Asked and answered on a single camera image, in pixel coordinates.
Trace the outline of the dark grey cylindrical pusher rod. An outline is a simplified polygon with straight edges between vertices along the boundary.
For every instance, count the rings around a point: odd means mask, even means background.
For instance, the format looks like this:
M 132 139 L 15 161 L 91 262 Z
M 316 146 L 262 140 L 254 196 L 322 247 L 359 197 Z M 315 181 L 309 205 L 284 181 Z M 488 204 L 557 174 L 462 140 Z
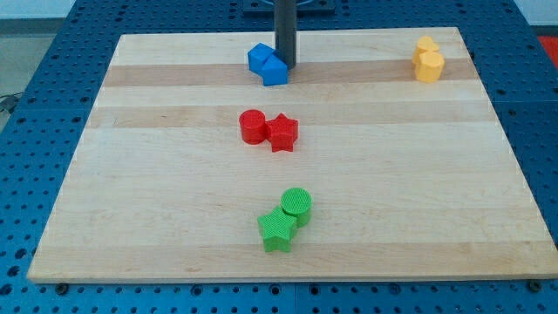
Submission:
M 287 68 L 296 66 L 296 0 L 274 1 L 275 47 Z

